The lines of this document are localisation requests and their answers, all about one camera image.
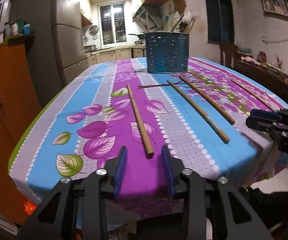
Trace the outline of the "long wooden chopstick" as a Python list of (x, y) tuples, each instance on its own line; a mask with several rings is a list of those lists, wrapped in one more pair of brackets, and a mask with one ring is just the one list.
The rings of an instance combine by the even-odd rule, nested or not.
[(169, 80), (167, 80), (167, 82), (199, 113), (199, 115), (203, 117), (203, 119), (212, 127), (212, 129), (216, 132), (216, 134), (220, 137), (220, 139), (225, 144), (228, 144), (230, 141), (229, 137), (213, 122), (213, 120), (179, 87), (177, 87), (175, 84), (173, 84)]

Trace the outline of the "cluttered wooden side table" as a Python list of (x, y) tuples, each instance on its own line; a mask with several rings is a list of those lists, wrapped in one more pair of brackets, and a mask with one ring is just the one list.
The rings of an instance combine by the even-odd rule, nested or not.
[(234, 70), (256, 81), (288, 104), (288, 74), (268, 64), (256, 64), (253, 58), (246, 61), (244, 56), (247, 55), (235, 54)]

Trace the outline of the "grey refrigerator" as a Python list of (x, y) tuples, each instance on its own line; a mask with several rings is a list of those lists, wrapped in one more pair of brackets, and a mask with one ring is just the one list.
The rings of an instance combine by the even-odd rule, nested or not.
[(30, 24), (28, 66), (41, 106), (86, 68), (79, 0), (10, 0), (9, 20)]

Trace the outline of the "dark window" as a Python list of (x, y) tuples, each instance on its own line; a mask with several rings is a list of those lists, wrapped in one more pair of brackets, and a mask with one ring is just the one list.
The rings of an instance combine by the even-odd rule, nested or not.
[(207, 10), (208, 41), (234, 44), (234, 20), (231, 0), (205, 0)]

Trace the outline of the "blue perforated utensil holder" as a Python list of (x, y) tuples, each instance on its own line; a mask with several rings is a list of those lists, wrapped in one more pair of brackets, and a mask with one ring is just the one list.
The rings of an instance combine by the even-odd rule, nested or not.
[(145, 33), (147, 71), (151, 74), (188, 71), (190, 36), (186, 33)]

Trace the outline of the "floral striped tablecloth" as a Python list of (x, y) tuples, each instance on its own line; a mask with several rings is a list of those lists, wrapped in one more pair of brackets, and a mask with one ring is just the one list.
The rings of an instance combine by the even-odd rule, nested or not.
[(278, 110), (288, 103), (199, 57), (180, 74), (150, 74), (144, 58), (95, 64), (33, 121), (11, 155), (9, 176), (38, 203), (61, 177), (86, 177), (124, 146), (121, 192), (139, 197), (164, 186), (159, 160), (167, 146), (202, 177), (253, 182), (272, 175), (280, 155), (269, 137), (245, 125), (255, 108)]

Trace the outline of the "beige kitchen base cabinets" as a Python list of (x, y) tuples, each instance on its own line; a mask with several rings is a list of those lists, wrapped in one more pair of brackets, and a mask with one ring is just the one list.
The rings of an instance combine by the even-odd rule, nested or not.
[(92, 66), (93, 64), (116, 60), (127, 60), (138, 57), (146, 57), (145, 45), (115, 46), (86, 53), (86, 59), (89, 66)]

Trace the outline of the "dark wooden chair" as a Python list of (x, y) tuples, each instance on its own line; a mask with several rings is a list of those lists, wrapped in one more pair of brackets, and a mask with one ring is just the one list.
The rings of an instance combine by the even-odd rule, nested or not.
[(237, 64), (238, 46), (222, 41), (220, 46), (220, 64), (233, 69)]

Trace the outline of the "range hood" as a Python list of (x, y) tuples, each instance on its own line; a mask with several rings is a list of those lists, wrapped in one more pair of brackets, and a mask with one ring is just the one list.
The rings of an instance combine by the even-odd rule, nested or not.
[(145, 32), (160, 31), (164, 24), (159, 8), (142, 5), (132, 17)]

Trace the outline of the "orange wooden cabinet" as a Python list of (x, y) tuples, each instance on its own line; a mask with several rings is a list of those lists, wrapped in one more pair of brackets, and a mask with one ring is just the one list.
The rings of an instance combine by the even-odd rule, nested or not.
[(11, 224), (23, 224), (26, 198), (8, 173), (8, 161), (19, 139), (41, 111), (27, 62), (26, 45), (33, 35), (0, 44), (0, 214)]

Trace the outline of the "framed wall picture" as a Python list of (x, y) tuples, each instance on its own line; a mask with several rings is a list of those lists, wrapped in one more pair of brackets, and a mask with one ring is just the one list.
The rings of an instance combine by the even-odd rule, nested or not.
[(261, 3), (264, 16), (288, 21), (288, 6), (285, 0), (261, 0)]

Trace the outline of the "white red-label bottle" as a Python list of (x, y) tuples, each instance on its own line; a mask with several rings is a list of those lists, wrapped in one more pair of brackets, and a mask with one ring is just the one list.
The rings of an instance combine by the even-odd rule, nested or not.
[(11, 33), (13, 36), (16, 36), (19, 34), (19, 27), (18, 27), (18, 24), (16, 22), (13, 23), (13, 25), (11, 27)]

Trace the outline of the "kitchen window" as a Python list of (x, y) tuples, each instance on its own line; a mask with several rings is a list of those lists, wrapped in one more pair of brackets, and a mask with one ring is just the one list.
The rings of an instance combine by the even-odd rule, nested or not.
[(103, 45), (127, 42), (124, 4), (108, 4), (99, 7)]

